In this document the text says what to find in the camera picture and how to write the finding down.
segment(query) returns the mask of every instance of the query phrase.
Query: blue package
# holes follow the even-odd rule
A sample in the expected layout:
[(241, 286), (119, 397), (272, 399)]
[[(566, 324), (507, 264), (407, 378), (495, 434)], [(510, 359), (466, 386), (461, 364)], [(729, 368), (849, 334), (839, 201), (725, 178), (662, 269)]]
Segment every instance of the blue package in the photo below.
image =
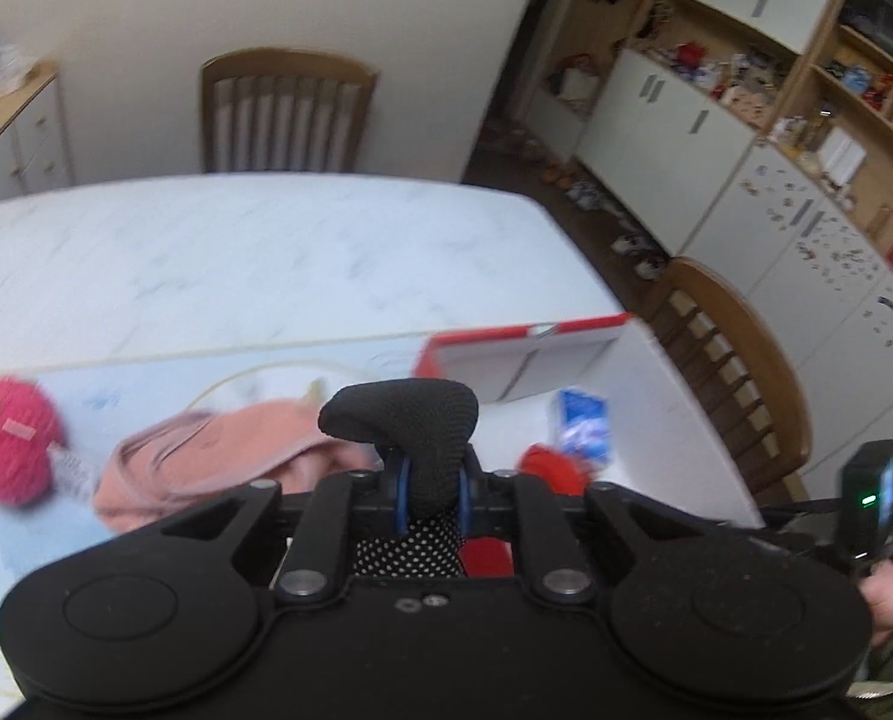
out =
[(606, 401), (581, 389), (560, 389), (555, 399), (555, 445), (560, 452), (590, 463), (612, 459)]

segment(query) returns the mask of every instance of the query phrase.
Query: human hand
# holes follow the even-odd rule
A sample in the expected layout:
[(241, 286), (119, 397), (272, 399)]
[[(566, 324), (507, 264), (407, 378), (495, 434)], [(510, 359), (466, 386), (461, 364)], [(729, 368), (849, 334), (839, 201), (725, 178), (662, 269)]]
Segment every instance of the human hand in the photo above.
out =
[(870, 605), (872, 646), (886, 642), (893, 632), (893, 561), (884, 560), (860, 582), (860, 593)]

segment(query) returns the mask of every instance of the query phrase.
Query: black circular pad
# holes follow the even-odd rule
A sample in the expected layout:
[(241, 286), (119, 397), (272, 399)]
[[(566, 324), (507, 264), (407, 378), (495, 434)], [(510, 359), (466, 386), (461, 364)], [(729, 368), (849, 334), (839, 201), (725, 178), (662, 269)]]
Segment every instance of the black circular pad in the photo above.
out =
[(25, 693), (131, 707), (195, 688), (236, 661), (259, 613), (209, 542), (104, 546), (35, 571), (0, 607), (0, 646)]
[(85, 584), (66, 600), (66, 621), (85, 637), (128, 641), (169, 625), (176, 594), (162, 581), (131, 575)]
[(839, 688), (867, 651), (862, 596), (835, 571), (742, 536), (658, 542), (613, 596), (620, 645), (671, 688), (795, 704)]

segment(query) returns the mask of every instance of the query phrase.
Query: polka dot fabric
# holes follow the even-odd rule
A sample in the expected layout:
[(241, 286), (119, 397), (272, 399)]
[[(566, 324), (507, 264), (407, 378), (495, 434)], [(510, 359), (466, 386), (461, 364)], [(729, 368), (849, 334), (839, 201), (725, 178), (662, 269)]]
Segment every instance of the polka dot fabric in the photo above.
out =
[(368, 538), (356, 544), (358, 576), (426, 579), (464, 576), (456, 513), (417, 519), (404, 538)]

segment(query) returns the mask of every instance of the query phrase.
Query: white wall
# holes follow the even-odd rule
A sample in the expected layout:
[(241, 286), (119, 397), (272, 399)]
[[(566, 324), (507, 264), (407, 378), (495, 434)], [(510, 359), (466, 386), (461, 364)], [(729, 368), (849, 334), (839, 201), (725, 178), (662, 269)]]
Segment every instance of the white wall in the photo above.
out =
[(239, 47), (380, 69), (359, 170), (458, 180), (526, 0), (0, 0), (0, 40), (61, 63), (80, 183), (198, 172), (198, 71)]

